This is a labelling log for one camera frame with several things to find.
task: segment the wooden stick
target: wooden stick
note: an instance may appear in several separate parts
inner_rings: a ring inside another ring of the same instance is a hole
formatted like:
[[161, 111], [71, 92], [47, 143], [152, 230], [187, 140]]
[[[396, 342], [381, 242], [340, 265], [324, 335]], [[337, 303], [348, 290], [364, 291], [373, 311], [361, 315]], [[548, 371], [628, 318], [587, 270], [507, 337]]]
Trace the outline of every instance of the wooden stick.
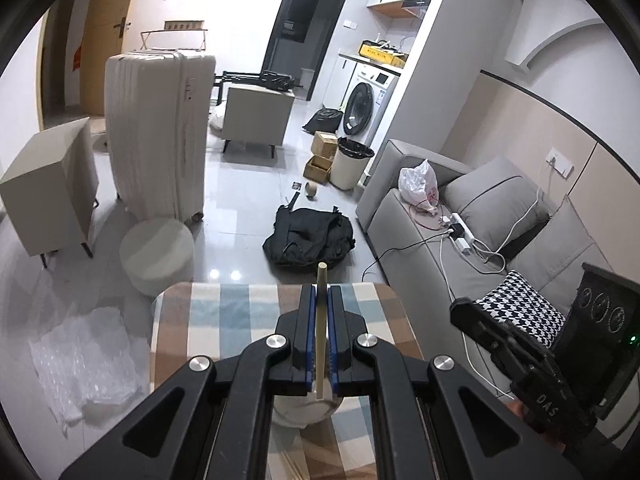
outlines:
[[323, 399], [324, 353], [326, 352], [326, 263], [318, 264], [318, 285], [316, 285], [316, 398]]

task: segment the triangular cutout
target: triangular cutout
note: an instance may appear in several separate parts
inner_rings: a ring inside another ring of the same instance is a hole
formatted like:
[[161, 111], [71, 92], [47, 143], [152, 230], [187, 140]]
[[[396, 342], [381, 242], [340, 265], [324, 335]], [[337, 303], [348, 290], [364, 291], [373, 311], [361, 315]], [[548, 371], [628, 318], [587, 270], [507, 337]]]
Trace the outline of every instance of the triangular cutout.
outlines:
[[156, 458], [160, 454], [183, 397], [184, 390], [174, 388], [137, 425], [127, 431], [122, 443], [150, 458]]
[[518, 434], [482, 400], [478, 399], [471, 390], [461, 388], [460, 399], [486, 457], [495, 456], [518, 444], [520, 441]]

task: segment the silver screw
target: silver screw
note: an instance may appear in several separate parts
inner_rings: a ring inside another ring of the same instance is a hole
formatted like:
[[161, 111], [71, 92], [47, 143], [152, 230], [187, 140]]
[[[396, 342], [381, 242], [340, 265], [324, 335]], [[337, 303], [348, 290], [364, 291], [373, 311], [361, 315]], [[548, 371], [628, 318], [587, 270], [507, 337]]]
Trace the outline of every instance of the silver screw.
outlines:
[[280, 334], [273, 334], [267, 338], [267, 346], [270, 348], [282, 348], [287, 344], [287, 338]]
[[369, 333], [360, 334], [356, 341], [360, 346], [364, 346], [364, 348], [371, 348], [378, 344], [378, 338]]
[[206, 357], [199, 355], [189, 361], [189, 368], [194, 372], [203, 372], [209, 368], [209, 360]]
[[433, 364], [438, 370], [451, 370], [455, 362], [448, 355], [439, 355], [433, 359]]

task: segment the white suitcase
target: white suitcase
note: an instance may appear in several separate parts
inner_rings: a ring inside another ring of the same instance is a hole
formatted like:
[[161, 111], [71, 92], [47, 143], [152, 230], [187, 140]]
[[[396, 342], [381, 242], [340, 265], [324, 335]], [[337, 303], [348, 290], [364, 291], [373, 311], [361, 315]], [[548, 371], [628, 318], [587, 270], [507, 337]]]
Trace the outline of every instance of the white suitcase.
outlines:
[[202, 213], [213, 56], [147, 50], [113, 56], [104, 108], [116, 189], [138, 218]]

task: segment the white ottoman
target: white ottoman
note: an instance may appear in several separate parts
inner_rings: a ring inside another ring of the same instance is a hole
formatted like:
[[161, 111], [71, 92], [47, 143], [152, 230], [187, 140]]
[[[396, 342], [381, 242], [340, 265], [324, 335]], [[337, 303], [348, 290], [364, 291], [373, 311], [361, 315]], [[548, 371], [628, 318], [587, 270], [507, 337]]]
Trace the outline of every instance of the white ottoman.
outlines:
[[171, 218], [140, 222], [122, 239], [120, 261], [137, 290], [155, 298], [193, 279], [193, 237]]

